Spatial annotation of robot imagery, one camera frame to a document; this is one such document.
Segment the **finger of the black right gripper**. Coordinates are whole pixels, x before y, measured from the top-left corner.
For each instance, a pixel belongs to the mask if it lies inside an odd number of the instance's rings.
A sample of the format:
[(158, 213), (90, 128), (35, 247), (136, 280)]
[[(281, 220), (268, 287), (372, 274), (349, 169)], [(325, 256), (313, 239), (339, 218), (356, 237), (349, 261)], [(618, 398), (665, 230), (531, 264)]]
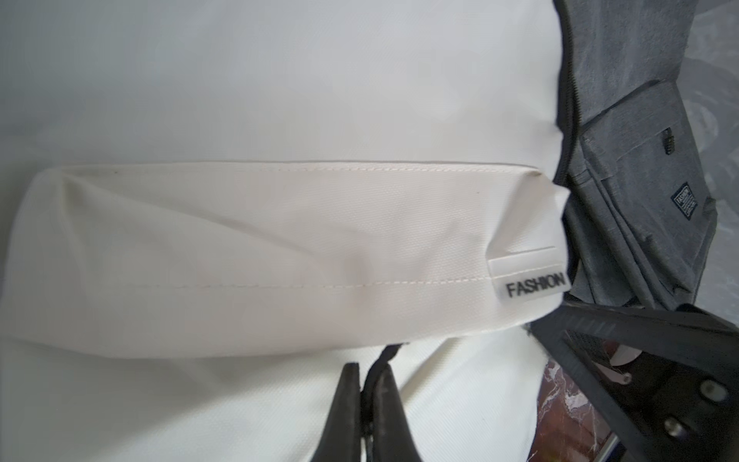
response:
[(529, 330), (633, 460), (737, 460), (737, 326), (691, 304), (567, 300)]

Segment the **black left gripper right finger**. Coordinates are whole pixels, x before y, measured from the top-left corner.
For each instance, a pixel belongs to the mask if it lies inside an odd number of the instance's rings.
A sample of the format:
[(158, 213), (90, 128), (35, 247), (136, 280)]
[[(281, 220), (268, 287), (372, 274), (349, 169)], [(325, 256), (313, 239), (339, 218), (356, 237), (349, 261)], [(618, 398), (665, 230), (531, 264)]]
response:
[(390, 366), (371, 392), (371, 461), (421, 462)]

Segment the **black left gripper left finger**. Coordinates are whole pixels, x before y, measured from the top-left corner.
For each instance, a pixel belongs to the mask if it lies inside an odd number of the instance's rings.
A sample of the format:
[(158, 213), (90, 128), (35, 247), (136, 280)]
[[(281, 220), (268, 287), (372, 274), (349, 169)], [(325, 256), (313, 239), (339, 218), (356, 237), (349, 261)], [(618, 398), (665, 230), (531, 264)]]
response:
[(312, 462), (360, 462), (363, 424), (360, 368), (347, 363), (342, 369)]

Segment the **grey fabric backpack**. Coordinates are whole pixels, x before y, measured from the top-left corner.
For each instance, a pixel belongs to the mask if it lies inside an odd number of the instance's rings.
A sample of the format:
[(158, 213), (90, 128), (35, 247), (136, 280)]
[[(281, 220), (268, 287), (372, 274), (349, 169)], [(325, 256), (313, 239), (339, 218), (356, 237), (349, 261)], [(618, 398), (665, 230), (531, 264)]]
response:
[(717, 211), (677, 87), (693, 1), (570, 1), (582, 126), (566, 219), (572, 293), (672, 310), (695, 300)]

